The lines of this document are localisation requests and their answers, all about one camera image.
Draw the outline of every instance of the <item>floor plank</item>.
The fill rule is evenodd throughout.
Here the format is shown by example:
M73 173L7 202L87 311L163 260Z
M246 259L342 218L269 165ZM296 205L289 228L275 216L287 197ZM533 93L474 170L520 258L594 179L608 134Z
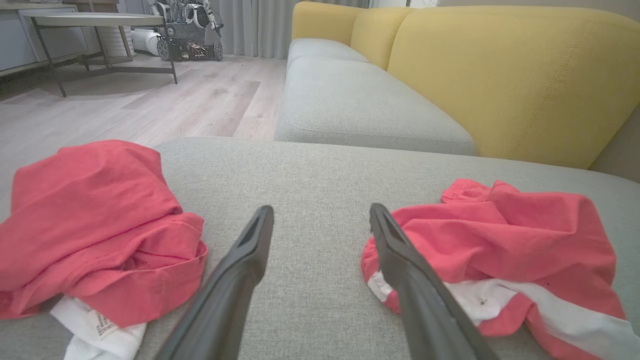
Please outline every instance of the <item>floor plank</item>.
M145 54L121 65L141 64L168 66ZM67 98L46 69L0 79L0 220L15 171L60 147L113 138L145 146L186 136L272 140L285 68L286 60L245 56L185 61L175 64L177 85L169 74L116 73L64 83Z

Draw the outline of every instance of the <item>red garment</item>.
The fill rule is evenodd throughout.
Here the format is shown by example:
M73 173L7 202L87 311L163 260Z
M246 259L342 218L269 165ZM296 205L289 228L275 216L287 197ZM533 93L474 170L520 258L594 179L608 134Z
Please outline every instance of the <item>red garment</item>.
M0 225L0 318L59 294L120 327L159 318L199 287L203 219L183 213L160 154L119 140L65 147L20 168Z
M526 320L558 359L640 354L640 339L611 288L615 253L587 197L459 179L441 201L392 214L484 335L513 334ZM362 254L362 273L376 296L399 312L373 238Z

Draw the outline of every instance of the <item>clothing tag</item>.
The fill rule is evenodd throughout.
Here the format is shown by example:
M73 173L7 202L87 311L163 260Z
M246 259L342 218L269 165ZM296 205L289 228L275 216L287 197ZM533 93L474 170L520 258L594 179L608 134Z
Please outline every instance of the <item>clothing tag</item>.
M119 329L116 324L96 310L89 311L87 315L89 316L89 321L91 322L92 327L100 337L100 340L106 338L112 332Z

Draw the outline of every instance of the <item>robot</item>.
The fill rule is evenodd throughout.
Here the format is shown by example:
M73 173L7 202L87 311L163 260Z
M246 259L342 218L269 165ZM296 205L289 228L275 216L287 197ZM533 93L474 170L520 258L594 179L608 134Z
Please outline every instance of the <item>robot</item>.
M157 50L162 60L169 61L170 56L174 60L222 60L220 29L224 25L209 0L147 0L147 3L151 13L164 17L166 24L158 29ZM205 44L207 28L215 31L207 34L212 45Z

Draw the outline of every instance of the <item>gray curtain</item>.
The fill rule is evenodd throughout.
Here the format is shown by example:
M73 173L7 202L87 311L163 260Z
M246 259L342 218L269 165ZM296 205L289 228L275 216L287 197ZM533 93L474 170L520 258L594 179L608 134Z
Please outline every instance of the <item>gray curtain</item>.
M291 43L293 7L301 0L214 0L225 27L227 54L285 59ZM312 0L365 8L368 0Z

